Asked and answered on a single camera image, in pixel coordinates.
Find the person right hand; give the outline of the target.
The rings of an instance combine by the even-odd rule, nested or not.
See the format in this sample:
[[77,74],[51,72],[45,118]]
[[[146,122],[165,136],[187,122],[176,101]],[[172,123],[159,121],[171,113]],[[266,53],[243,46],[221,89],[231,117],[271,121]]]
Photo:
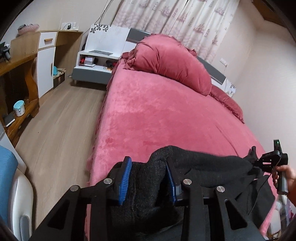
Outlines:
[[272,173],[273,184],[275,187],[276,187],[277,182],[279,180],[279,175],[278,175],[279,172],[285,173],[285,175],[286,175],[287,188],[288,188],[287,197],[290,200],[290,202],[295,206],[296,205],[295,170],[290,165],[277,166]]

